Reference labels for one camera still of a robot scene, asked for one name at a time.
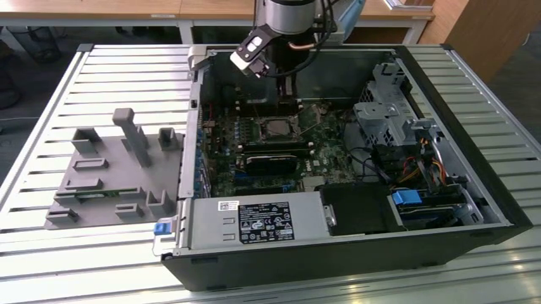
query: desk leg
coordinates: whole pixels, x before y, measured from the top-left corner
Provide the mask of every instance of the desk leg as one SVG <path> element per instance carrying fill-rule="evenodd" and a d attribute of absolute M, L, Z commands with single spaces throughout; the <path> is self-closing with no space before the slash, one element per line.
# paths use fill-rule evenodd
<path fill-rule="evenodd" d="M 417 44 L 422 35 L 422 31 L 426 27 L 426 23 L 426 20 L 416 20 L 413 22 L 413 26 L 408 30 L 406 37 L 404 37 L 404 44 Z"/>
<path fill-rule="evenodd" d="M 194 44 L 193 27 L 193 20 L 179 20 L 181 39 L 183 44 Z"/>

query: barcode sticker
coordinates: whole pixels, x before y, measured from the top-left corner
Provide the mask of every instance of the barcode sticker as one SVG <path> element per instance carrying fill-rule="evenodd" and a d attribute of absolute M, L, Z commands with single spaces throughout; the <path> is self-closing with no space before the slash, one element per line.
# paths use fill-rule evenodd
<path fill-rule="evenodd" d="M 277 234 L 281 236 L 285 236 L 286 234 L 293 234 L 294 230 L 293 229 L 284 229 L 284 230 L 278 230 Z"/>
<path fill-rule="evenodd" d="M 175 15 L 153 14 L 151 18 L 175 18 Z"/>
<path fill-rule="evenodd" d="M 218 211 L 234 211 L 238 210 L 238 201 L 219 201 Z"/>

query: motherboard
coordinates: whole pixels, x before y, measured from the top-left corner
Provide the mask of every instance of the motherboard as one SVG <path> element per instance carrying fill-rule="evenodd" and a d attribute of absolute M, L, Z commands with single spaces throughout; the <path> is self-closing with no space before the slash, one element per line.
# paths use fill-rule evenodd
<path fill-rule="evenodd" d="M 265 107 L 245 108 L 225 108 L 202 124 L 213 197 L 314 191 L 356 180 L 344 111 L 318 102 L 300 103 L 292 115 L 260 116 Z"/>

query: white sticker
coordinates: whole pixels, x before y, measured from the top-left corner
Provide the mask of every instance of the white sticker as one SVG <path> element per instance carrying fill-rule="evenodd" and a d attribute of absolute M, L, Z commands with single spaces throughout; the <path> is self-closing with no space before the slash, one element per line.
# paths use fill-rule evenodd
<path fill-rule="evenodd" d="M 238 210 L 238 201 L 219 201 L 218 211 L 233 211 Z"/>
<path fill-rule="evenodd" d="M 162 14 L 153 14 L 151 18 L 175 18 L 175 15 L 162 15 Z"/>

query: metal slatted table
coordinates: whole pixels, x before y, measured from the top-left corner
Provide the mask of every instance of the metal slatted table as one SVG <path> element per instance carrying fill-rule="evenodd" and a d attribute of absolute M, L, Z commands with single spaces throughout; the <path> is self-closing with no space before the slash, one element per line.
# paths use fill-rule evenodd
<path fill-rule="evenodd" d="M 532 230 L 440 267 L 191 293 L 153 254 L 153 223 L 42 229 L 77 127 L 121 135 L 111 114 L 131 107 L 147 134 L 165 126 L 186 128 L 189 47 L 95 46 L 75 55 L 0 189 L 0 303 L 523 303 L 541 296 L 540 145 L 453 51 L 409 49 L 535 223 Z M 416 99 L 429 117 L 421 96 Z"/>

